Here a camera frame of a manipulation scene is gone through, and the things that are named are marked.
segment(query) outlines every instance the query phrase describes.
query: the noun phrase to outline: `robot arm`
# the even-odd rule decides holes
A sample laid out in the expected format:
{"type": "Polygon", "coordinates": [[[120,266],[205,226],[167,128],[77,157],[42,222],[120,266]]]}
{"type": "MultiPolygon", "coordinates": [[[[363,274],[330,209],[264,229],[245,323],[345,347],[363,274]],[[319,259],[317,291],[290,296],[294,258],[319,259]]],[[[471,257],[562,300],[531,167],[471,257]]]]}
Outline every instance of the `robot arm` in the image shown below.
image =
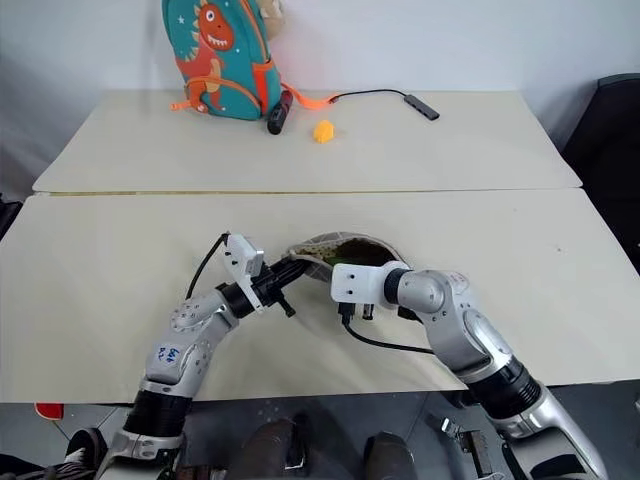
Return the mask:
{"type": "Polygon", "coordinates": [[[467,385],[506,441],[517,479],[608,478],[580,427],[477,309],[463,275],[416,272],[402,262],[341,264],[333,270],[331,296],[342,304],[398,305],[405,316],[415,315],[437,358],[467,385]]]}
{"type": "MultiPolygon", "coordinates": [[[[224,247],[225,266],[235,282],[187,299],[173,311],[168,328],[147,357],[133,409],[115,434],[96,479],[118,458],[144,461],[148,478],[170,467],[183,444],[187,412],[216,346],[239,319],[254,311],[261,313],[278,303],[287,316],[295,314],[282,288],[304,273],[306,261],[285,258],[267,266],[263,252],[242,235],[226,235],[224,247]],[[152,465],[159,470],[149,469],[152,465]]],[[[117,471],[111,468],[109,475],[117,476],[117,471]]]]}

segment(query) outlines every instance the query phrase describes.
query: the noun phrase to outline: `small yellow object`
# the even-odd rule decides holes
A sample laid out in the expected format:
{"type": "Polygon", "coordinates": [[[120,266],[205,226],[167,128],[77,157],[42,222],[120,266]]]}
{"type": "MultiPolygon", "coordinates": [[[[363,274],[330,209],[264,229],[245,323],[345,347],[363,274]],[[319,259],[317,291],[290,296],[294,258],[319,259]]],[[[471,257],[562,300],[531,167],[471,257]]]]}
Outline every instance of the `small yellow object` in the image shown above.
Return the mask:
{"type": "Polygon", "coordinates": [[[333,138],[333,123],[322,120],[313,129],[313,139],[318,143],[327,143],[333,138]]]}

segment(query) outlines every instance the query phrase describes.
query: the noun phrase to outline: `table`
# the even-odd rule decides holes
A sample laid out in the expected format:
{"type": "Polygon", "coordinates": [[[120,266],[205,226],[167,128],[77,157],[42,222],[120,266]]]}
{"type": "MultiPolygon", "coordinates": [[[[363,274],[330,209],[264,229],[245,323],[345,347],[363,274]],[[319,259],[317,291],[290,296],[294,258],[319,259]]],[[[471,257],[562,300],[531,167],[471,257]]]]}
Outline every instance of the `table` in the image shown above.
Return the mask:
{"type": "MultiPolygon", "coordinates": [[[[329,92],[311,92],[322,98],[329,92]]],[[[171,112],[180,91],[107,93],[36,181],[43,192],[378,192],[571,188],[562,160],[517,92],[418,92],[429,122],[398,95],[294,107],[265,122],[171,112]],[[336,137],[312,140],[329,119],[336,137]]]]}
{"type": "MultiPolygon", "coordinates": [[[[547,384],[640,374],[640,279],[579,189],[310,195],[35,196],[0,243],[0,401],[130,402],[152,343],[210,243],[229,229],[275,261],[333,230],[459,270],[547,384]]],[[[214,261],[200,291],[229,277],[214,261]]],[[[429,356],[361,344],[328,288],[286,290],[298,315],[253,315],[219,346],[199,400],[461,388],[429,356]]],[[[393,314],[360,332],[426,345],[393,314]]]]}

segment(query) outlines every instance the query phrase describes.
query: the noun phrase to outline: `red dinosaur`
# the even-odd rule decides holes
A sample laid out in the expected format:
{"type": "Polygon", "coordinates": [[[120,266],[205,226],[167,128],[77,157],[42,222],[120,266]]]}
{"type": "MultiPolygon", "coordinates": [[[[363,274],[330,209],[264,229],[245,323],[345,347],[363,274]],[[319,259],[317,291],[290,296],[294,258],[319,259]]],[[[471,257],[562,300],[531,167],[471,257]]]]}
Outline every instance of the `red dinosaur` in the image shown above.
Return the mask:
{"type": "MultiPolygon", "coordinates": [[[[197,19],[193,26],[197,31],[192,32],[192,35],[198,46],[193,47],[186,58],[176,59],[178,68],[187,79],[222,77],[224,62],[218,57],[216,50],[224,52],[233,46],[233,30],[220,9],[207,0],[200,0],[200,6],[195,6],[194,9],[197,19]]],[[[201,100],[202,95],[207,92],[212,105],[222,109],[220,85],[206,80],[195,80],[188,84],[187,96],[191,106],[199,112],[207,113],[209,108],[201,100]]]]}

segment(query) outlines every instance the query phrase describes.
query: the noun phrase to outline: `teal backpack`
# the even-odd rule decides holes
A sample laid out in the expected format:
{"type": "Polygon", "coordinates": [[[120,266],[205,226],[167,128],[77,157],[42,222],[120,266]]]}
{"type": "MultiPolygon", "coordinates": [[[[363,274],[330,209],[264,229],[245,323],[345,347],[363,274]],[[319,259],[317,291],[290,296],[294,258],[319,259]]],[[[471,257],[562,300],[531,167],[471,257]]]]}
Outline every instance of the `teal backpack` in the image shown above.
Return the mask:
{"type": "Polygon", "coordinates": [[[162,16],[188,99],[173,110],[246,120],[271,111],[280,74],[256,0],[162,0],[162,16]]]}

